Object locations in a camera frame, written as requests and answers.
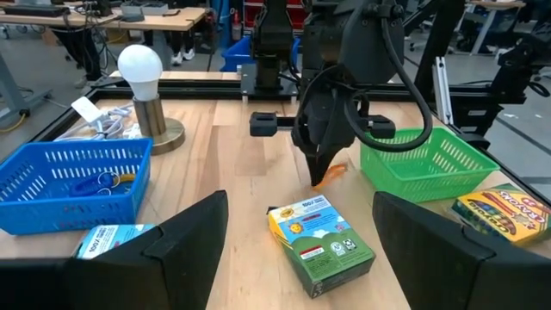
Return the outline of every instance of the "green basket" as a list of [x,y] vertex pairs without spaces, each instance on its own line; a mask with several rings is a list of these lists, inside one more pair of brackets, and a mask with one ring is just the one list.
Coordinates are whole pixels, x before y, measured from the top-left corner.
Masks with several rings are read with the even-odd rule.
[[[385,143],[414,140],[421,129],[402,129]],[[362,145],[363,173],[377,190],[410,202],[456,198],[472,192],[499,169],[489,158],[444,127],[434,127],[429,139],[409,152],[381,152]]]

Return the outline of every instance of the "blue plastic basket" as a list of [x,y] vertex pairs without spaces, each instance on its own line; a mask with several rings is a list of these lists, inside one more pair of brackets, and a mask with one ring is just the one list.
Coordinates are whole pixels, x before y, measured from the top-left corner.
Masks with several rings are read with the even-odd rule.
[[[296,60],[299,55],[299,44],[300,40],[294,38],[293,43],[293,62],[296,65]],[[251,55],[251,37],[245,36],[243,39],[239,40],[232,47],[226,49],[222,53],[222,57],[226,60],[226,64],[220,69],[222,72],[236,72],[238,70],[238,65],[245,64],[254,64],[255,61],[252,59]]]
[[[0,228],[13,235],[133,224],[150,175],[150,139],[28,143],[0,166]],[[136,175],[129,192],[69,197],[104,171]]]

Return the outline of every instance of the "light bulb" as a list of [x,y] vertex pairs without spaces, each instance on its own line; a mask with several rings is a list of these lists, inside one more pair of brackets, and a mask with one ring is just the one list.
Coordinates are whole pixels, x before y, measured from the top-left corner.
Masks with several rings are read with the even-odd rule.
[[134,97],[140,101],[149,101],[157,97],[158,80],[163,74],[163,63],[151,48],[134,44],[122,50],[118,60],[119,72]]

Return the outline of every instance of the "crayola crayon box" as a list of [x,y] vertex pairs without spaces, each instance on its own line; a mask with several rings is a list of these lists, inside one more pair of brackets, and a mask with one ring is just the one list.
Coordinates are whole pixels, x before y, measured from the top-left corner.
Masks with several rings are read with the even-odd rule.
[[268,212],[269,229],[312,298],[369,271],[375,254],[323,195]]
[[463,195],[451,208],[474,229],[525,245],[549,232],[551,209],[511,184]]
[[92,259],[155,227],[152,224],[100,225],[88,232],[77,248],[75,257]]

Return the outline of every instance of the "gray floor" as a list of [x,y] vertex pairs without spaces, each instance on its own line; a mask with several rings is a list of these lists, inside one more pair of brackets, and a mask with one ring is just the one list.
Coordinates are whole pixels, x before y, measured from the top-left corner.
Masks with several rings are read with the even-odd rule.
[[[11,34],[10,40],[0,40],[0,53],[20,86],[34,90],[53,89],[53,99],[65,105],[80,96],[80,90],[76,90],[72,83],[84,73],[77,70],[74,62],[65,61],[62,47],[45,46],[37,34],[18,34],[14,29]],[[118,53],[121,46],[113,46],[112,49]],[[418,61],[421,52],[406,51],[406,54]],[[492,57],[449,55],[446,61],[451,84],[492,79],[498,70]],[[223,63],[217,53],[211,70],[219,70]],[[198,54],[193,61],[184,62],[174,70],[205,71],[206,67],[207,55]],[[109,67],[110,71],[114,69],[113,65]],[[406,63],[406,70],[410,76],[415,75],[416,68],[413,65]],[[544,79],[542,84],[551,89],[551,80]],[[528,90],[528,98],[524,105],[506,106],[499,118],[537,141],[539,147],[498,122],[494,123],[486,137],[492,142],[492,154],[551,197],[551,164],[548,164],[551,159],[551,128],[545,125],[551,120],[551,105],[548,99],[539,97],[531,90]],[[3,142],[0,158],[4,158],[29,137],[37,134],[61,112],[62,108],[45,102],[34,111],[30,121],[12,133],[0,135]]]

